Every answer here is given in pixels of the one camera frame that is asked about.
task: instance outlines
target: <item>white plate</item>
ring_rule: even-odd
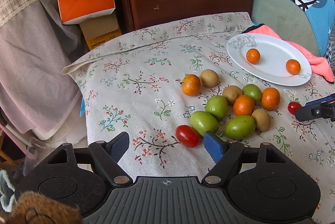
[[[258,64],[247,61],[246,54],[250,48],[256,48],[261,54]],[[299,50],[269,35],[245,33],[234,36],[227,42],[227,52],[245,71],[274,84],[299,86],[309,81],[312,76],[309,62]],[[300,63],[300,74],[291,75],[287,72],[286,62],[289,59],[295,59]]]

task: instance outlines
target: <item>floral tablecloth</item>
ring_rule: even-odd
[[[312,75],[300,87],[268,83],[237,66],[226,51],[227,41],[252,26],[248,13],[214,14],[162,24],[125,34],[81,57],[68,73],[85,98],[88,142],[109,141],[122,131],[130,135],[130,148],[119,165],[136,176],[198,176],[214,166],[203,145],[187,148],[175,137],[178,125],[188,124],[192,112],[203,110],[208,99],[224,87],[247,83],[261,90],[276,87],[281,93],[278,109],[269,111],[268,132],[242,140],[259,147],[271,142],[296,162],[320,186],[321,200],[314,220],[335,220],[335,134],[330,120],[298,122],[287,111],[290,101],[307,101],[335,92],[335,86]],[[219,74],[220,83],[188,97],[180,82],[186,74],[204,69]],[[220,122],[218,135],[225,140],[225,125],[232,108]]]

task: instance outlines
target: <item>small orange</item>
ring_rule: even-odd
[[[255,106],[254,100],[250,96],[239,96],[234,103],[233,111],[236,116],[251,115]]]
[[[195,96],[200,93],[201,81],[196,75],[189,74],[183,78],[182,91],[187,96]]]
[[[248,62],[252,64],[258,64],[259,60],[261,59],[261,54],[257,49],[251,48],[247,51],[246,57]]]
[[[286,62],[286,70],[291,75],[297,75],[300,73],[301,70],[300,63],[295,59],[290,59]]]
[[[279,106],[280,93],[276,88],[266,88],[262,93],[261,104],[266,110],[272,111]]]

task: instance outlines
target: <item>stuffed toy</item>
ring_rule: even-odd
[[[21,195],[5,224],[83,224],[78,209],[35,192]]]

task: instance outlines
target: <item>red cherry tomato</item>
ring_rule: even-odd
[[[290,102],[287,109],[291,114],[295,115],[296,110],[301,107],[301,104],[298,102]]]
[[[193,148],[199,144],[200,137],[198,133],[187,125],[180,125],[175,129],[175,136],[183,145]]]

